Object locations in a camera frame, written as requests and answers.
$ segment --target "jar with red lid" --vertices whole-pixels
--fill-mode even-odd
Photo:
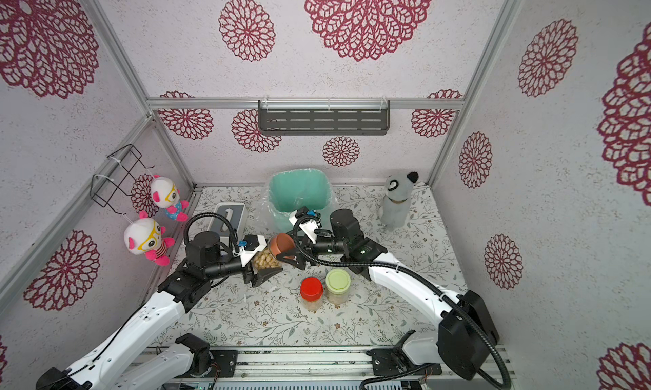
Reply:
[[[323,284],[316,277],[301,282],[301,304],[307,311],[316,311],[323,305]]]

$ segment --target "plush toy ear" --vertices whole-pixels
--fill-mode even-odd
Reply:
[[[418,173],[416,171],[412,171],[411,173],[407,174],[407,178],[409,178],[409,181],[415,184],[416,181],[418,181]]]

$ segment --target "gray dog plush toy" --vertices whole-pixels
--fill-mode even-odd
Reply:
[[[384,184],[387,194],[382,199],[379,208],[379,220],[385,232],[393,232],[397,227],[402,227],[409,215],[411,208],[411,191],[418,181],[418,173],[392,175]]]

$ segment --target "red flower pattern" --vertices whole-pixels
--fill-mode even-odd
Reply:
[[[2,337],[0,337],[0,383],[2,383],[2,373],[7,364],[5,353],[6,346],[2,344]]]
[[[185,92],[167,92],[161,98],[193,98]],[[212,132],[208,109],[160,109],[158,115],[167,128],[186,139],[203,139]]]
[[[150,218],[158,212],[158,206],[152,199],[152,181],[154,178],[149,174],[140,174],[131,187],[131,204],[135,212],[145,211]]]
[[[459,174],[468,188],[477,188],[486,181],[492,165],[491,144],[485,134],[475,132],[461,147]]]
[[[428,98],[459,99],[463,95],[459,91],[441,89],[430,93]],[[453,109],[416,109],[411,114],[411,128],[421,136],[428,138],[446,134],[456,111]]]
[[[258,128],[258,111],[248,109],[233,118],[231,131],[235,140],[246,149],[257,152],[274,150],[281,143],[281,136],[265,136]]]
[[[93,239],[84,231],[72,231],[23,298],[34,308],[61,311],[84,297],[99,268],[100,253]]]
[[[427,18],[433,0],[305,0],[323,45],[355,61],[394,53]]]
[[[276,33],[269,15],[253,0],[231,0],[219,16],[219,32],[226,46],[245,61],[269,55]]]
[[[513,288],[522,278],[520,250],[503,234],[496,234],[486,244],[484,264],[491,280],[501,288]]]
[[[604,160],[617,169],[617,183],[632,186],[651,206],[651,23],[635,50],[617,65],[613,87],[601,99],[606,118]]]
[[[66,99],[93,83],[99,44],[77,0],[0,2],[0,71],[7,84]]]
[[[572,21],[557,20],[533,37],[520,63],[520,89],[537,97],[553,89],[565,77],[576,54],[576,27]]]
[[[323,146],[323,158],[331,166],[346,167],[359,157],[359,145],[351,138],[337,136]]]
[[[599,390],[651,389],[651,349],[643,343],[608,348],[599,358]]]

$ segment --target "plush toy face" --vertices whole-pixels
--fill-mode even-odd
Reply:
[[[138,219],[124,231],[124,244],[134,255],[160,248],[161,226],[151,218]]]
[[[413,185],[418,181],[418,173],[396,174],[387,178],[384,187],[387,195],[394,201],[402,201],[411,197]]]
[[[178,204],[180,192],[174,182],[167,177],[156,177],[152,181],[152,199],[161,208]]]

